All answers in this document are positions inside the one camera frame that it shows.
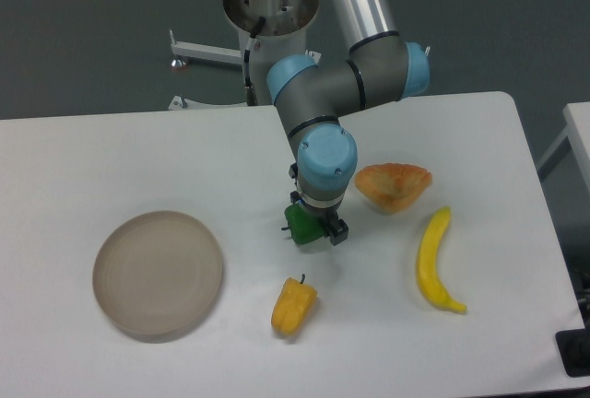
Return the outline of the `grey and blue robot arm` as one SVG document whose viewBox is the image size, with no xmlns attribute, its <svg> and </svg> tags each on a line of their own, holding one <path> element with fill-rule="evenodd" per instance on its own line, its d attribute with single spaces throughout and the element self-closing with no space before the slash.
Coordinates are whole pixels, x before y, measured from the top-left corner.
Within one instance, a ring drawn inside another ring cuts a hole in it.
<svg viewBox="0 0 590 398">
<path fill-rule="evenodd" d="M 323 67 L 306 33 L 319 0 L 223 0 L 239 37 L 236 50 L 172 41 L 175 65 L 236 65 L 249 106 L 277 109 L 294 156 L 295 189 L 287 230 L 298 244 L 344 241 L 337 213 L 357 166 L 357 147 L 340 118 L 421 94 L 430 83 L 428 54 L 404 41 L 386 0 L 334 0 L 348 59 Z"/>
</svg>

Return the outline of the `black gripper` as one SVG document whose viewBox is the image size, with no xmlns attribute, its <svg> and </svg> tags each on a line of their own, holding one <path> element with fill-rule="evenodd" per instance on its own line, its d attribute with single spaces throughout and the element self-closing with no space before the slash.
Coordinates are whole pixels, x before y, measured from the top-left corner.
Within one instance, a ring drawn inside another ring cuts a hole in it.
<svg viewBox="0 0 590 398">
<path fill-rule="evenodd" d="M 304 176 L 299 176 L 296 163 L 290 165 L 289 176 L 295 185 L 295 190 L 289 195 L 291 203 L 300 204 L 310 214 L 320 217 L 324 234 L 333 246 L 345 241 L 348 238 L 348 224 L 337 213 L 344 198 L 344 187 L 318 189 Z"/>
</svg>

